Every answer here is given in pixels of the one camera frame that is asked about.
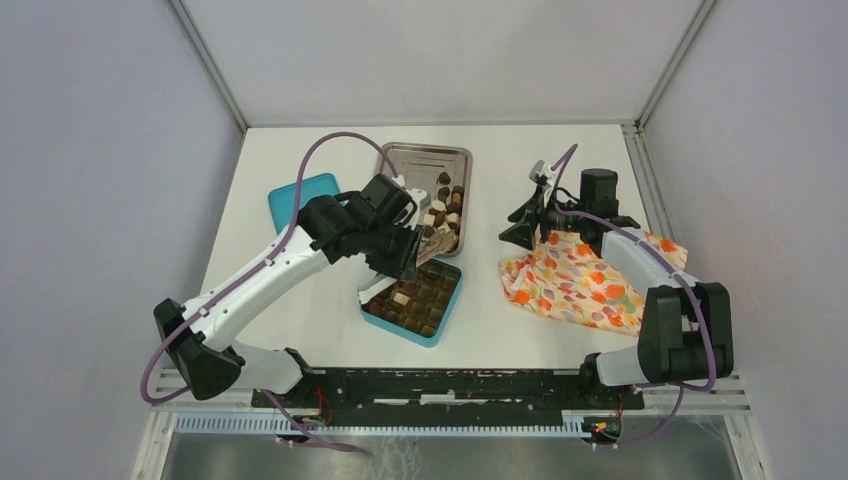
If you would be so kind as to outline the metal serving tongs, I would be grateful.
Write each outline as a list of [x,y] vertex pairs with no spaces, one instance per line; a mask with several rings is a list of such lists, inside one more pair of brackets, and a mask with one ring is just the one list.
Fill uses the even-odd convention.
[[412,282],[418,266],[433,257],[449,253],[459,240],[459,235],[450,228],[436,229],[430,235],[426,235],[423,228],[418,228],[416,233],[418,236],[408,245],[393,248],[387,253],[365,256],[366,265],[375,272],[375,276],[358,287],[360,305],[367,305],[398,281]]

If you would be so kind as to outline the teal chocolate box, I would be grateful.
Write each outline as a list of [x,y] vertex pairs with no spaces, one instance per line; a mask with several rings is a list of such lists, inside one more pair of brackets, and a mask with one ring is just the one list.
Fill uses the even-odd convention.
[[462,287],[461,269],[432,259],[413,282],[374,279],[358,292],[366,322],[422,347],[436,346]]

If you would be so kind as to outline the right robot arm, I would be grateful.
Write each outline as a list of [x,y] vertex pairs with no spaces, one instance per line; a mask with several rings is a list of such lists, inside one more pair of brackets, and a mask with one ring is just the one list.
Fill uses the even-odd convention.
[[731,302],[720,283],[685,270],[686,250],[619,212],[618,176],[586,169],[577,197],[559,201],[560,169],[530,172],[535,190],[500,239],[523,255],[499,266],[506,298],[537,315],[630,335],[636,344],[590,354],[580,400],[602,408],[618,386],[704,390],[734,368]]

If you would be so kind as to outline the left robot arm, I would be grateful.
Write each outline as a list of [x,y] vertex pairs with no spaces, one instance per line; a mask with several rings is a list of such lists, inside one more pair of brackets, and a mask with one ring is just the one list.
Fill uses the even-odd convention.
[[416,276],[427,192],[400,177],[375,175],[360,191],[310,199],[292,224],[251,262],[211,291],[153,310],[166,354],[200,401],[232,387],[269,390],[290,407],[314,394],[308,366],[291,349],[267,350],[237,336],[290,289],[342,258],[364,257],[375,274],[367,288]]

